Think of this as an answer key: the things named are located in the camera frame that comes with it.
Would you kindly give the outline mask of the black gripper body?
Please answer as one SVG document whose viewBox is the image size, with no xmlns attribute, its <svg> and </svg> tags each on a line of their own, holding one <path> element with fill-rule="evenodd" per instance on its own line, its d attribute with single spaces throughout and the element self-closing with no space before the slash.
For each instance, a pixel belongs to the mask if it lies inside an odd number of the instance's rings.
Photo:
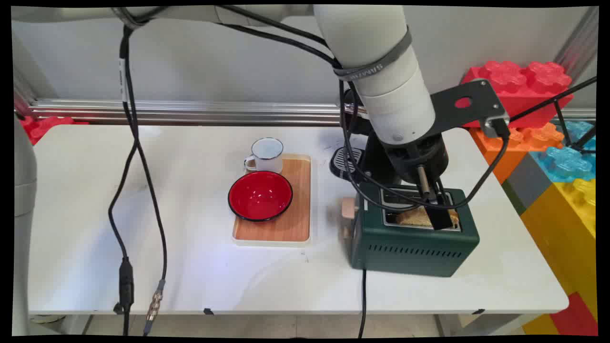
<svg viewBox="0 0 610 343">
<path fill-rule="evenodd" d="M 376 181 L 382 184 L 421 184 L 418 167 L 423 167 L 427 182 L 440 180 L 448 167 L 448 152 L 441 134 L 404 146 L 383 144 L 376 138 Z"/>
</svg>

